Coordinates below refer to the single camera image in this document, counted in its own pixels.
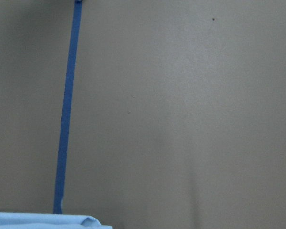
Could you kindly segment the light blue t-shirt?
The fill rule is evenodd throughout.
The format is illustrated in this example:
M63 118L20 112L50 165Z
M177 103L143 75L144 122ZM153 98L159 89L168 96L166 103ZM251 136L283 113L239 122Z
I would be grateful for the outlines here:
M0 212L0 229L111 229L85 215Z

